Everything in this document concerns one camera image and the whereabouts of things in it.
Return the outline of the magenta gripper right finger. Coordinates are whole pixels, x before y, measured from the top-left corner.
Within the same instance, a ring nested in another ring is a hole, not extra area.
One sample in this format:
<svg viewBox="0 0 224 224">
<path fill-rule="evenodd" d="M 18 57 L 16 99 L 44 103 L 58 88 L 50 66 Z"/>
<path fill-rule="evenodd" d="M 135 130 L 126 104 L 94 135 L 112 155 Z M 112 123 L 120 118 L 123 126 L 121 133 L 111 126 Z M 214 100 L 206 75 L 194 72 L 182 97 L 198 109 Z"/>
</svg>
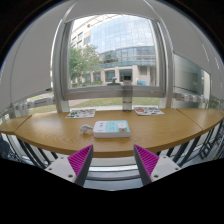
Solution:
<svg viewBox="0 0 224 224">
<path fill-rule="evenodd" d="M 169 157 L 157 156 L 141 146 L 134 145 L 133 154 L 143 185 L 148 185 L 180 170 L 180 167 Z"/>
</svg>

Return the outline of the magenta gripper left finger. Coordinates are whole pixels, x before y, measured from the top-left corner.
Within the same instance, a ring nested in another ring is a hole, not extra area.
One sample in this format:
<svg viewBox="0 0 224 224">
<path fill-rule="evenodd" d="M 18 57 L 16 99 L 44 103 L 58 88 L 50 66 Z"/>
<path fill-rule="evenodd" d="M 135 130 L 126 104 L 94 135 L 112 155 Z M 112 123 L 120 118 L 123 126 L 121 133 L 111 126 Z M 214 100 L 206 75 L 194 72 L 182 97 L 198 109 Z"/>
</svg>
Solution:
<svg viewBox="0 0 224 224">
<path fill-rule="evenodd" d="M 83 186 L 93 158 L 93 146 L 89 145 L 72 155 L 57 158 L 46 171 L 65 180 Z"/>
</svg>

